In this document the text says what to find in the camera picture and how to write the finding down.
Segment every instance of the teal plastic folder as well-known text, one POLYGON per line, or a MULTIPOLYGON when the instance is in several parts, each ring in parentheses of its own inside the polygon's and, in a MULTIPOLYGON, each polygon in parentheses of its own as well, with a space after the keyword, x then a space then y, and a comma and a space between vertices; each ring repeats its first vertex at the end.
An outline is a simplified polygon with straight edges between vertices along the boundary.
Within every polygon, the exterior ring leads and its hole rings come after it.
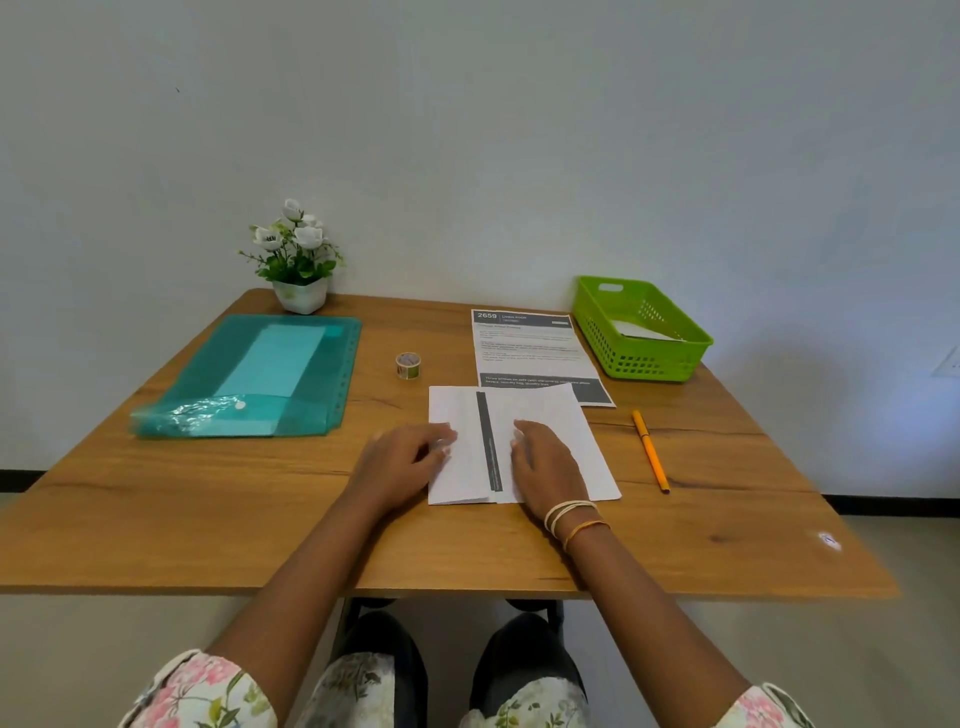
POLYGON ((156 404, 141 437, 290 437, 340 425, 360 320, 227 316, 156 404))

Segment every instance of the white flower pot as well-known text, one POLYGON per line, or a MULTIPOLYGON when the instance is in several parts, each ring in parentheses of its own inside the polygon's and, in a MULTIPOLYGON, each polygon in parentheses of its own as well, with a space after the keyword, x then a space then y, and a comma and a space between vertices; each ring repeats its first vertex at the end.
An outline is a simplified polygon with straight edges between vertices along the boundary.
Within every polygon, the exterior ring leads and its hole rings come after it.
POLYGON ((313 313, 326 302, 326 287, 330 279, 314 280, 306 285, 274 281, 276 299, 280 305, 293 313, 313 313))

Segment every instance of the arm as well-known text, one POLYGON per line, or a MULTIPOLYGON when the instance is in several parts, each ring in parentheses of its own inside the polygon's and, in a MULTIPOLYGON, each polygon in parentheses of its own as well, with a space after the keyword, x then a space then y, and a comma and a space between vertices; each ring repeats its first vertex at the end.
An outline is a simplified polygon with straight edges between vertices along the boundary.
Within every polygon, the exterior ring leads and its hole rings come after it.
MULTIPOLYGON (((514 479, 533 515, 543 520, 557 503, 587 500, 580 469, 553 431, 516 423, 514 479)), ((561 542, 596 513, 577 508, 557 523, 561 542)), ((715 725, 750 683, 697 629, 605 526, 583 529, 568 545, 616 646, 657 723, 663 728, 715 725)))
POLYGON ((436 474, 452 441, 449 425, 411 425, 367 443, 347 488, 267 585, 207 652, 246 670, 283 725, 360 549, 376 523, 436 474))

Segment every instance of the hand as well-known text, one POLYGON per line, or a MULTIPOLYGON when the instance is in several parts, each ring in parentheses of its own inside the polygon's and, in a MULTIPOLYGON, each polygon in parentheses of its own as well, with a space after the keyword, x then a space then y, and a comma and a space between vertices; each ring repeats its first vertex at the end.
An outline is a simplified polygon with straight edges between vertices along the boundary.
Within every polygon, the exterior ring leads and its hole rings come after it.
POLYGON ((374 435, 357 458, 341 497, 371 507, 382 518, 433 479, 457 439, 450 425, 406 425, 374 435))
MULTIPOLYGON (((589 500, 577 461, 552 429, 526 420, 517 420, 514 426, 523 433, 524 440, 513 443, 514 480, 534 516, 542 522, 558 503, 589 500)), ((587 508, 577 508, 568 515, 579 517, 581 512, 596 518, 587 508)), ((562 518, 564 522, 567 520, 568 516, 562 518)))

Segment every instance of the orange pencil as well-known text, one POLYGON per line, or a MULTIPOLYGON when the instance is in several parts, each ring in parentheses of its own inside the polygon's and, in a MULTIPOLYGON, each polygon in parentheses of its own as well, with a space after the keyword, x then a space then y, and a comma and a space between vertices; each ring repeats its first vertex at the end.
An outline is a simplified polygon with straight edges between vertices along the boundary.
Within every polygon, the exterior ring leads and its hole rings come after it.
POLYGON ((647 425, 643 422, 643 418, 640 417, 639 410, 634 410, 634 425, 636 425, 636 431, 640 434, 640 442, 643 443, 643 449, 647 451, 647 457, 650 458, 650 465, 654 469, 654 475, 657 477, 657 483, 660 485, 660 489, 664 493, 670 492, 670 483, 666 479, 666 473, 663 472, 663 465, 660 464, 660 459, 657 457, 657 451, 654 450, 653 440, 650 439, 650 432, 647 430, 647 425))

